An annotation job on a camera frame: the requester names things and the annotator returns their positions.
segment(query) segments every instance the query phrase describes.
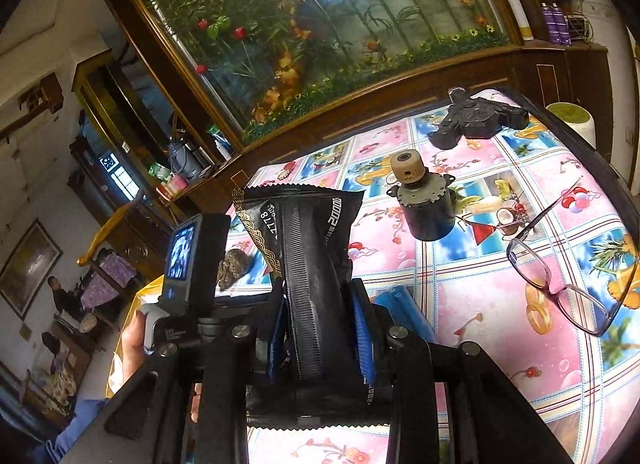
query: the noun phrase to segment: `camera screen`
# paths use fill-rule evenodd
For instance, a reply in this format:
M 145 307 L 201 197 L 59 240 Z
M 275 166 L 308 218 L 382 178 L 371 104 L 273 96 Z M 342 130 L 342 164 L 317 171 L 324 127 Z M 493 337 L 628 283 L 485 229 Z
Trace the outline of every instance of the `camera screen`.
M 191 243 L 196 224 L 192 224 L 174 235 L 174 244 L 171 248 L 171 258 L 167 277 L 175 280 L 184 280 L 189 269 L 189 257 L 191 254 Z

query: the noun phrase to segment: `spray can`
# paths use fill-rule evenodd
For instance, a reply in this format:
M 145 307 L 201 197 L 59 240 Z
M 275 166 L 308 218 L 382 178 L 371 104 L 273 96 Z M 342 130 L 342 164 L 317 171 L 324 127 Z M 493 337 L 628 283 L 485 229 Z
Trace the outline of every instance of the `spray can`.
M 542 17 L 545 19 L 546 28 L 549 30 L 551 41 L 560 45 L 562 40 L 560 39 L 560 31 L 558 30 L 558 24 L 556 24 L 554 12 L 544 2 L 542 3 Z
M 560 41 L 562 45 L 571 45 L 571 36 L 569 36 L 569 26 L 566 23 L 564 12 L 558 7 L 558 4 L 553 4 L 551 11 L 554 14 L 554 20 L 558 27 L 558 33 L 560 34 Z

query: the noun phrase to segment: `window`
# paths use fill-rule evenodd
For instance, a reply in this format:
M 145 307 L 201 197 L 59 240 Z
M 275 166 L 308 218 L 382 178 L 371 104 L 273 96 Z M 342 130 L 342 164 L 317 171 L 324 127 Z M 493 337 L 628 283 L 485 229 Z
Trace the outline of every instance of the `window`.
M 133 200 L 140 188 L 127 173 L 127 170 L 120 165 L 120 161 L 117 157 L 113 154 L 105 154 L 100 157 L 100 164 L 104 167 L 107 173 L 111 174 L 111 178 L 122 190 L 124 195 L 129 200 Z

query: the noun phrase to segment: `glasses frame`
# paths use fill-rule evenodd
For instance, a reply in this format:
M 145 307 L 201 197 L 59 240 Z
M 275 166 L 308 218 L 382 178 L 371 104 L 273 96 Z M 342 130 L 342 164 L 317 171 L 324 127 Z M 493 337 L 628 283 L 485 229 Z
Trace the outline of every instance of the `glasses frame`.
M 541 290 L 542 292 L 545 293 L 545 296 L 547 297 L 547 299 L 549 301 L 551 301 L 559 310 L 560 312 L 562 312 L 562 314 L 572 323 L 572 325 L 574 325 L 576 328 L 582 330 L 583 332 L 586 332 L 587 334 L 590 334 L 592 336 L 596 336 L 596 337 L 601 337 L 606 331 L 607 329 L 609 329 L 609 327 L 611 326 L 611 323 L 613 322 L 614 318 L 616 317 L 616 314 L 618 313 L 618 311 L 620 310 L 620 307 L 622 306 L 623 301 L 625 301 L 626 298 L 626 294 L 629 291 L 629 287 L 631 284 L 631 281 L 633 280 L 633 277 L 629 278 L 628 282 L 626 282 L 626 289 L 624 291 L 624 293 L 622 294 L 622 297 L 619 301 L 616 301 L 615 306 L 613 306 L 613 308 L 611 309 L 611 311 L 607 310 L 607 308 L 601 304 L 596 298 L 594 298 L 591 294 L 588 293 L 588 291 L 585 291 L 583 289 L 581 289 L 580 287 L 576 287 L 575 285 L 572 284 L 565 284 L 560 290 L 558 290 L 557 292 L 551 292 L 551 290 L 549 289 L 549 283 L 551 282 L 551 269 L 549 269 L 548 265 L 545 263 L 545 261 L 538 256 L 537 253 L 535 253 L 527 244 L 524 243 L 524 239 L 527 237 L 527 235 L 529 234 L 530 231 L 533 230 L 533 228 L 555 207 L 557 206 L 559 203 L 562 202 L 562 200 L 569 195 L 572 190 L 578 186 L 578 184 L 580 184 L 580 181 L 582 180 L 582 176 L 580 176 L 580 178 L 574 183 L 572 184 L 572 186 L 563 191 L 562 195 L 558 197 L 558 199 L 556 199 L 554 202 L 552 202 L 547 208 L 545 208 L 544 210 L 542 210 L 542 212 L 540 212 L 521 232 L 518 233 L 518 235 L 515 238 L 512 238 L 510 240 L 510 242 L 507 245 L 507 250 L 506 250 L 506 254 L 507 254 L 507 259 L 508 261 L 511 263 L 511 265 L 513 266 L 513 269 L 516 270 L 516 272 L 530 285 L 532 285 L 533 287 L 535 287 L 538 290 Z M 516 263 L 514 262 L 513 258 L 513 248 L 515 246 L 518 246 L 520 248 L 523 248 L 524 250 L 526 250 L 531 256 L 533 256 L 533 258 L 540 264 L 542 264 L 542 266 L 545 269 L 545 283 L 544 285 L 540 285 L 537 284 L 536 282 L 532 282 L 529 278 L 527 278 L 524 274 L 522 274 L 522 272 L 520 272 L 520 270 L 518 269 L 518 267 L 516 266 Z M 636 257 L 636 260 L 634 262 L 634 272 L 632 274 L 635 274 L 636 272 L 636 268 L 638 266 L 638 257 Z M 603 325 L 597 329 L 597 330 L 590 330 L 587 327 L 584 327 L 583 325 L 580 325 L 578 322 L 576 322 L 574 320 L 574 318 L 571 316 L 569 311 L 565 311 L 564 307 L 562 307 L 562 304 L 560 302 L 560 297 L 562 295 L 563 292 L 566 292 L 567 290 L 572 290 L 574 292 L 576 292 L 577 294 L 580 294 L 582 297 L 584 297 L 586 300 L 589 300 L 591 303 L 593 303 L 594 307 L 598 308 L 599 310 L 601 310 L 605 316 L 606 316 L 606 321 L 603 323 Z

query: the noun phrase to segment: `balloon illustration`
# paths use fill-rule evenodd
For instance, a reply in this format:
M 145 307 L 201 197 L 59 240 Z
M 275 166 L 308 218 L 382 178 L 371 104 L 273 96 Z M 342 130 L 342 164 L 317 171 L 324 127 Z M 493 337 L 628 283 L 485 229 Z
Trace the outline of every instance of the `balloon illustration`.
M 560 202 L 561 206 L 568 209 L 571 213 L 581 213 L 587 209 L 591 201 L 600 196 L 600 193 L 588 191 L 582 186 L 576 186 L 571 192 L 563 190 L 565 197 Z

